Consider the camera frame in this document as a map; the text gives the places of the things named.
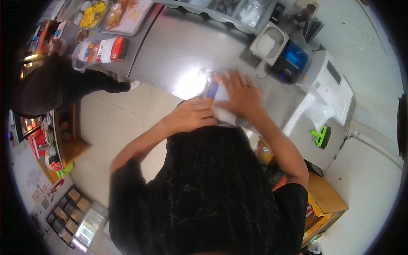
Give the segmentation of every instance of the white machine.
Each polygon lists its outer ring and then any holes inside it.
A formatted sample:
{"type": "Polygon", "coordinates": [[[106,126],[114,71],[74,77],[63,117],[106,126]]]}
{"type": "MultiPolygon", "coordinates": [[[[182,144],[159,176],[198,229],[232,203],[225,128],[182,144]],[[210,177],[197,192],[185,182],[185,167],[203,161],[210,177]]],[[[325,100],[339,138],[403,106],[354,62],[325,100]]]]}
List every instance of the white machine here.
{"type": "Polygon", "coordinates": [[[313,94],[316,102],[333,107],[333,117],[344,125],[353,91],[328,51],[315,51],[309,56],[296,84],[306,93],[313,94]]]}

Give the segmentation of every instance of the hand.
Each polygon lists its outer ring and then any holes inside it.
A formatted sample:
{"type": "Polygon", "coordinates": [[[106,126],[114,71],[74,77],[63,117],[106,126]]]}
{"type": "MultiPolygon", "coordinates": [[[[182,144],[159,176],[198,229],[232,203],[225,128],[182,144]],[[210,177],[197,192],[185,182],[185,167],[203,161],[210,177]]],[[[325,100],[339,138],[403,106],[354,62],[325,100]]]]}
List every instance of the hand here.
{"type": "Polygon", "coordinates": [[[53,38],[52,43],[53,43],[53,46],[52,46],[51,52],[56,52],[59,54],[61,51],[61,47],[62,47],[61,39],[53,38]]]}
{"type": "Polygon", "coordinates": [[[211,104],[205,102],[203,98],[195,97],[180,104],[161,121],[164,129],[171,136],[181,132],[190,132],[203,126],[214,126],[217,120],[213,116],[211,104]]]}
{"type": "Polygon", "coordinates": [[[248,76],[244,81],[238,71],[229,71],[229,75],[230,79],[223,73],[219,74],[230,102],[218,102],[217,105],[250,122],[254,115],[264,111],[259,101],[260,90],[254,87],[248,76]]]}

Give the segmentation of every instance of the person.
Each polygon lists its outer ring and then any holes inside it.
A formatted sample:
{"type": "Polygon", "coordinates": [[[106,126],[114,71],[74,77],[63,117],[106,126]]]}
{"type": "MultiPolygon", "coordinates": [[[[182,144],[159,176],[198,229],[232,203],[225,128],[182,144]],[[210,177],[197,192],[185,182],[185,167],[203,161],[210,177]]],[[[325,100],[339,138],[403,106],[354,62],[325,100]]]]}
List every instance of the person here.
{"type": "Polygon", "coordinates": [[[272,192],[242,128],[215,126],[211,105],[184,101],[111,163],[110,235],[123,254],[299,254],[308,170],[263,110],[249,78],[220,74],[230,102],[252,124],[287,177],[272,192]],[[164,165],[146,184],[141,161],[167,139],[164,165]]]}
{"type": "Polygon", "coordinates": [[[61,41],[54,40],[51,54],[43,64],[25,77],[13,90],[10,108],[22,117],[35,118],[48,111],[66,109],[84,96],[105,90],[127,92],[139,86],[138,81],[119,82],[105,73],[72,68],[71,59],[59,56],[61,41]]]}

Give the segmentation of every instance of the green squeegee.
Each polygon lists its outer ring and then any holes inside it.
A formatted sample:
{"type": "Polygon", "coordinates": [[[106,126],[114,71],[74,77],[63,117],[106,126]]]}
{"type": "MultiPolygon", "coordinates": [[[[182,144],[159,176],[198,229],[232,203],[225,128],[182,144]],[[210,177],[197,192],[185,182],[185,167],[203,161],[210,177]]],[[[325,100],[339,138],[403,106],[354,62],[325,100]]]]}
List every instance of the green squeegee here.
{"type": "Polygon", "coordinates": [[[324,150],[324,148],[326,148],[327,143],[329,142],[329,138],[331,134],[331,127],[323,126],[320,133],[314,130],[310,130],[309,133],[315,136],[317,146],[319,146],[320,148],[324,150]]]}

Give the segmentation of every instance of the sneaker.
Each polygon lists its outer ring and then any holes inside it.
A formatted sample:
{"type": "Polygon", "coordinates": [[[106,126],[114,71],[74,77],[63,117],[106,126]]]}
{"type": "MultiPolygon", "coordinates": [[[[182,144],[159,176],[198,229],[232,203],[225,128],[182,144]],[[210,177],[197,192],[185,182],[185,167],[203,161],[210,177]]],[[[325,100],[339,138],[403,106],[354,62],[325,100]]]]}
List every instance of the sneaker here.
{"type": "Polygon", "coordinates": [[[134,80],[130,82],[130,89],[129,91],[131,91],[132,89],[135,89],[137,87],[139,87],[142,83],[138,80],[134,80]]]}

